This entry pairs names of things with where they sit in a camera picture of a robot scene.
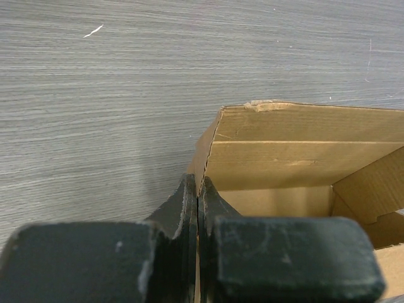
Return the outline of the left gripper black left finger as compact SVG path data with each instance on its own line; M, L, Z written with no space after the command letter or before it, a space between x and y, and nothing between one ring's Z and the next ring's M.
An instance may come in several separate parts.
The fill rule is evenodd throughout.
M1 301L193 302L196 236L192 174L142 221L24 225L1 253Z

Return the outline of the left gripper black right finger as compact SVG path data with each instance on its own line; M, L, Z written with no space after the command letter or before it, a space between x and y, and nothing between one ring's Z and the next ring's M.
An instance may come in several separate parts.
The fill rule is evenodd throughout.
M201 302L375 302L386 282L343 217L245 217L206 178L198 197Z

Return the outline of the brown cardboard paper box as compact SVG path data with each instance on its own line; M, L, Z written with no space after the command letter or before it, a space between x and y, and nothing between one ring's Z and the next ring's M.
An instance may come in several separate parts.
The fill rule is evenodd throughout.
M187 172L253 217L347 217L403 294L403 111L256 100L222 107Z

